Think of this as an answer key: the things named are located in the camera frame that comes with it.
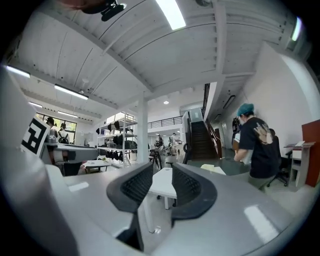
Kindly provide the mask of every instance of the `sign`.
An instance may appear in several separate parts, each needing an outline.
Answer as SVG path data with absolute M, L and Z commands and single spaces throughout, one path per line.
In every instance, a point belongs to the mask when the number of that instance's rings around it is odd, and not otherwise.
M 39 157 L 49 131 L 49 125 L 37 118 L 33 118 L 24 134 L 20 148 Z

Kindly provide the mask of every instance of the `black t-shirt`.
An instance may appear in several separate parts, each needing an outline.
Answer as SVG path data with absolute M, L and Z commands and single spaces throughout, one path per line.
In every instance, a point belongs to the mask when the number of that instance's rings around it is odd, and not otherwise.
M 250 176 L 270 178 L 279 171 L 278 153 L 268 125 L 257 117 L 250 118 L 241 128 L 239 149 L 253 150 Z

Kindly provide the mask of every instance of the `ceiling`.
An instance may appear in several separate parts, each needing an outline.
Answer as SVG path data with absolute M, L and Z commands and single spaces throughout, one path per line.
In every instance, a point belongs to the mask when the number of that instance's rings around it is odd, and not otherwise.
M 46 3 L 30 17 L 9 61 L 31 78 L 13 76 L 28 99 L 92 122 L 122 111 L 142 93 L 150 111 L 163 108 L 163 99 L 178 102 L 174 98 L 188 88 L 197 100 L 183 104 L 199 101 L 199 88 L 223 76 L 218 110 L 255 73 L 263 41 L 288 46 L 293 18 L 276 0 L 206 7 L 176 2 L 186 23 L 177 30 L 155 0 L 119 0 L 126 9 L 106 22 L 100 13 Z M 89 99 L 57 91 L 54 84 L 83 90 Z

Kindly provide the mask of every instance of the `teal hair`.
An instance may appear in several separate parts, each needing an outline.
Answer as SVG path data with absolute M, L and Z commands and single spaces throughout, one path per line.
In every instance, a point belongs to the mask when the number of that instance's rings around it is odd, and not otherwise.
M 254 110 L 255 110 L 255 106 L 252 103 L 244 103 L 239 107 L 236 115 L 240 117 L 241 115 L 246 113 L 250 113 L 250 112 L 253 113 Z

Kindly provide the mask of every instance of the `red panel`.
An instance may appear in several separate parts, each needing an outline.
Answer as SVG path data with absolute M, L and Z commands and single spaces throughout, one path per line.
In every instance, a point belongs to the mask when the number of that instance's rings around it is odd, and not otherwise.
M 302 125 L 305 142 L 315 142 L 310 148 L 308 174 L 305 184 L 315 187 L 320 173 L 320 119 Z

